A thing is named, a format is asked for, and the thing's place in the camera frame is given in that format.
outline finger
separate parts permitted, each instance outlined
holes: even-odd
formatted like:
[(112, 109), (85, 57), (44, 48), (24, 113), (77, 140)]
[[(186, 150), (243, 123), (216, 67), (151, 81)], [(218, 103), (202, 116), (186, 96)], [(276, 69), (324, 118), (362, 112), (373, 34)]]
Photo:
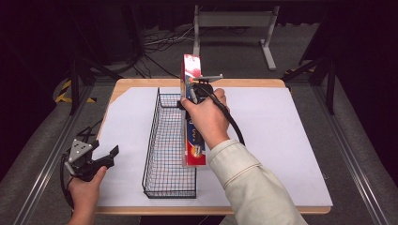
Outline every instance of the finger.
[(82, 182), (82, 180), (72, 176), (69, 179), (68, 189), (74, 188), (79, 182)]
[(222, 88), (217, 88), (215, 91), (214, 91), (214, 95), (217, 97), (217, 98), (224, 98), (225, 97), (225, 91), (224, 91), (224, 89), (222, 89)]
[(96, 175), (93, 177), (93, 179), (91, 180), (91, 182), (93, 184), (95, 184), (96, 186), (100, 185), (100, 182), (102, 181), (103, 177), (106, 174), (106, 167), (103, 166), (101, 168), (99, 168), (99, 170), (97, 171)]
[(217, 97), (217, 99), (226, 106), (226, 95), (225, 91), (222, 88), (217, 88), (214, 91), (214, 95)]
[(184, 107), (184, 109), (186, 111), (188, 111), (188, 113), (191, 112), (192, 108), (195, 106), (195, 104), (193, 104), (192, 102), (190, 102), (188, 99), (186, 98), (181, 98), (181, 104)]

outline cardboard box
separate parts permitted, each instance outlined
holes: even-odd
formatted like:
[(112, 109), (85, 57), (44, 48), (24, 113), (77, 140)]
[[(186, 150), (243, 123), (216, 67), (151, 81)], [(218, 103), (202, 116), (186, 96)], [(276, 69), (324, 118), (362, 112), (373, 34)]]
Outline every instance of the cardboard box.
[[(202, 77), (200, 68), (200, 58), (191, 54), (184, 54), (184, 60), (181, 65), (181, 96), (192, 99), (190, 92), (190, 83), (192, 78)], [(193, 125), (191, 118), (182, 114), (182, 132), (183, 140), (183, 157), (182, 164), (184, 166), (206, 165), (206, 148), (203, 138), (198, 139), (198, 131)]]

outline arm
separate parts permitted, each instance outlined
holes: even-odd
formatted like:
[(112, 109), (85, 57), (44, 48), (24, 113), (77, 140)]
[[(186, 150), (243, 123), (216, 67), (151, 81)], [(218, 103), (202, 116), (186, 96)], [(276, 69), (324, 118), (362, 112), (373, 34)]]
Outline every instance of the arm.
[(208, 162), (238, 224), (306, 224), (282, 183), (243, 144), (221, 142), (211, 150)]
[(100, 196), (100, 182), (106, 174), (106, 167), (101, 167), (90, 182), (73, 178), (69, 190), (74, 202), (72, 218), (68, 225), (94, 224), (94, 214)]
[[(214, 94), (226, 105), (222, 89)], [(211, 149), (210, 167), (225, 189), (238, 224), (306, 224), (278, 178), (245, 146), (229, 140), (228, 122), (211, 99), (194, 105), (182, 98), (181, 103)]]

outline metal mesh basket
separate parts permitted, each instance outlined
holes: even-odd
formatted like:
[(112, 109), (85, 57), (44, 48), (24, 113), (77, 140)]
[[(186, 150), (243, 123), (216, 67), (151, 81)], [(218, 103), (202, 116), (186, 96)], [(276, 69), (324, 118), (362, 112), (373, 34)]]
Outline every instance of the metal mesh basket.
[(160, 94), (156, 100), (143, 176), (149, 199), (196, 198), (196, 168), (181, 163), (183, 135), (179, 94)]

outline metal frame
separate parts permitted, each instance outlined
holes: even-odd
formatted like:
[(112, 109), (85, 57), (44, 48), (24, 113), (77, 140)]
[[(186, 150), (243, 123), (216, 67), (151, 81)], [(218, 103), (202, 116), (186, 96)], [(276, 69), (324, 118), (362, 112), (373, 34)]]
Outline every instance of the metal frame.
[[(85, 102), (88, 99), (93, 87), (85, 86), (80, 97), (80, 102)], [(61, 153), (65, 150), (65, 142), (67, 140), (70, 131), (72, 130), (74, 124), (76, 123), (77, 118), (79, 118), (79, 114), (82, 111), (84, 104), (80, 104), (76, 109), (75, 113), (70, 115), (67, 123), (64, 125), (61, 134), (59, 135), (58, 140), (55, 143), (55, 146), (50, 153), (47, 161), (45, 162), (43, 169), (41, 170), (38, 178), (35, 182), (35, 185), (32, 186), (32, 189), (26, 198), (23, 207), (15, 218), (15, 225), (27, 224), (29, 219), (32, 217), (33, 211), (38, 205), (38, 201), (41, 198), (41, 195), (44, 192), (44, 189), (47, 187), (48, 182), (54, 172), (55, 167), (57, 166), (57, 162)]]
[(386, 215), (384, 214), (380, 204), (378, 203), (376, 196), (372, 191), (372, 187), (369, 183), (366, 174), (363, 172), (362, 168), (360, 167), (353, 150), (351, 149), (350, 145), (348, 144), (347, 139), (339, 125), (339, 122), (335, 118), (334, 115), (329, 113), (329, 106), (325, 104), (325, 95), (323, 94), (321, 87), (315, 86), (313, 87), (314, 95), (321, 105), (322, 110), (325, 116), (328, 118), (329, 125), (333, 129), (333, 132), (340, 144), (340, 153), (343, 156), (345, 161), (345, 165), (347, 166), (348, 170), (351, 172), (352, 178), (357, 185), (358, 191), (360, 196), (362, 197), (370, 216), (375, 224), (390, 224), (389, 220), (387, 219)]
[(255, 12), (209, 12), (199, 11), (199, 7), (195, 6), (194, 13), (194, 43), (193, 55), (199, 56), (200, 52), (200, 27), (215, 27), (215, 26), (256, 26), (266, 27), (267, 36), (265, 39), (260, 39), (261, 48), (266, 57), (269, 70), (276, 70), (275, 62), (269, 50), (269, 43), (271, 41), (272, 32), (275, 27), (276, 19), (278, 17), (279, 7), (274, 7), (272, 11), (255, 11)]

